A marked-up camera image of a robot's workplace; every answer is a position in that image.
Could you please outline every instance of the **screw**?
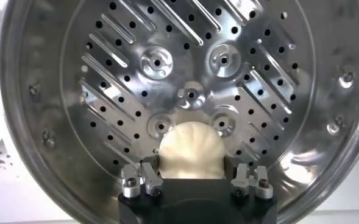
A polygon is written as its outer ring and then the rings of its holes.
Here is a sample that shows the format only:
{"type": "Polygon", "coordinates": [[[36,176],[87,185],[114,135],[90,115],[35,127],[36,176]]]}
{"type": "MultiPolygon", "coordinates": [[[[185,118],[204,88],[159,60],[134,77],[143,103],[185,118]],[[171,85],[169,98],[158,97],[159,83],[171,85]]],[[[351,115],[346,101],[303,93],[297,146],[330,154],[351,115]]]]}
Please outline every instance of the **screw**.
{"type": "Polygon", "coordinates": [[[235,189],[235,191],[233,192],[233,194],[238,197],[238,198],[241,198],[241,197],[244,197],[244,192],[242,189],[238,188],[238,189],[235,189]]]}
{"type": "Polygon", "coordinates": [[[352,72],[347,72],[343,76],[343,81],[345,81],[345,82],[352,82],[353,79],[354,79],[354,74],[352,72]]]}
{"type": "Polygon", "coordinates": [[[158,187],[153,187],[151,192],[153,197],[158,197],[162,191],[158,187]]]}
{"type": "Polygon", "coordinates": [[[43,142],[44,145],[49,148],[53,148],[55,146],[55,141],[48,130],[43,131],[43,142]]]}
{"type": "Polygon", "coordinates": [[[331,121],[331,123],[329,123],[327,125],[328,132],[331,135],[337,135],[339,133],[339,131],[341,130],[342,125],[343,125],[342,118],[336,117],[335,120],[331,121]]]}
{"type": "Polygon", "coordinates": [[[259,186],[262,188],[268,188],[269,187],[269,181],[266,179],[260,179],[259,180],[259,186]]]}
{"type": "Polygon", "coordinates": [[[40,85],[37,83],[29,85],[29,92],[32,96],[37,96],[40,93],[40,85]]]}
{"type": "Polygon", "coordinates": [[[137,180],[136,180],[136,178],[134,178],[134,177],[128,178],[128,179],[126,180],[126,184],[127,184],[129,187],[134,187],[134,186],[136,186],[136,184],[137,184],[137,180]]]}

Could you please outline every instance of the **black machine base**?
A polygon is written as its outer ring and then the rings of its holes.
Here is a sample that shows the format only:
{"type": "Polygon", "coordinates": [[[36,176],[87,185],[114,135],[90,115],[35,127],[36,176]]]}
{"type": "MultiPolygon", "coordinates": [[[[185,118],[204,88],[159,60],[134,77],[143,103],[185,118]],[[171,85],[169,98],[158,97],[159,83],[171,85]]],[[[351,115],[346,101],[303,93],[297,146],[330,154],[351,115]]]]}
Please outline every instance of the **black machine base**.
{"type": "Polygon", "coordinates": [[[164,179],[158,197],[118,197],[121,224],[272,224],[275,198],[262,200],[253,189],[243,197],[227,180],[164,179]]]}

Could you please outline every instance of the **stainless steel steamer basket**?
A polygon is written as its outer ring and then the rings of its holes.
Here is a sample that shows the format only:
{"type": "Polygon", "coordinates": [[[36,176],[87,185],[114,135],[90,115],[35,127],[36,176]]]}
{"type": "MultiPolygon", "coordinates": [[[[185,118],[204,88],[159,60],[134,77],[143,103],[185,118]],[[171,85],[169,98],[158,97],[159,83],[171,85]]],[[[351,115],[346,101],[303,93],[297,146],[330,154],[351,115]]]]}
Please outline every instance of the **stainless steel steamer basket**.
{"type": "Polygon", "coordinates": [[[185,121],[268,167],[279,223],[359,156],[359,1],[19,0],[1,37],[15,144],[81,222],[116,223],[122,166],[185,121]]]}

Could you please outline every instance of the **white dough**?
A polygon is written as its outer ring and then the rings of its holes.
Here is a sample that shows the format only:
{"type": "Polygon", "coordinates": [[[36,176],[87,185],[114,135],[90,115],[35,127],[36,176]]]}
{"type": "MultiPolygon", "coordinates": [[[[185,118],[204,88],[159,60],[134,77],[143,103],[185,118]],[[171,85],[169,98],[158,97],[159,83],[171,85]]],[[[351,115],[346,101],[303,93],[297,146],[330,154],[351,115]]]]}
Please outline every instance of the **white dough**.
{"type": "Polygon", "coordinates": [[[217,131],[200,122],[175,126],[159,147],[163,178],[220,179],[224,176],[225,146],[217,131]]]}

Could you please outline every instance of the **metal clamp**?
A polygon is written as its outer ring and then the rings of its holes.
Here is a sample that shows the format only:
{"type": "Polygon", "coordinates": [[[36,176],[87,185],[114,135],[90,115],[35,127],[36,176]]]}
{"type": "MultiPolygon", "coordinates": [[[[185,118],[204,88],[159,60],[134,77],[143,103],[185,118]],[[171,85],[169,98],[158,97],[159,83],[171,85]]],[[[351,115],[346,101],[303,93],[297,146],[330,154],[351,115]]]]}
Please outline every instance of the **metal clamp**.
{"type": "Polygon", "coordinates": [[[255,173],[255,196],[261,199],[271,199],[273,196],[273,188],[269,183],[267,169],[265,166],[258,166],[255,173]]]}
{"type": "Polygon", "coordinates": [[[269,183],[267,169],[265,166],[258,166],[255,176],[248,175],[247,164],[240,163],[237,167],[236,177],[231,181],[232,193],[237,197],[245,197],[249,194],[249,187],[255,188],[255,196],[268,200],[273,196],[273,188],[269,183]]]}
{"type": "Polygon", "coordinates": [[[247,172],[247,164],[239,164],[236,177],[230,182],[233,186],[232,192],[237,197],[244,197],[249,193],[250,182],[247,172]]]}
{"type": "Polygon", "coordinates": [[[158,177],[150,163],[141,164],[141,174],[144,177],[146,193],[158,197],[162,192],[163,180],[158,177]]]}
{"type": "Polygon", "coordinates": [[[121,170],[122,190],[126,198],[135,198],[140,195],[140,178],[131,165],[125,165],[121,170]]]}

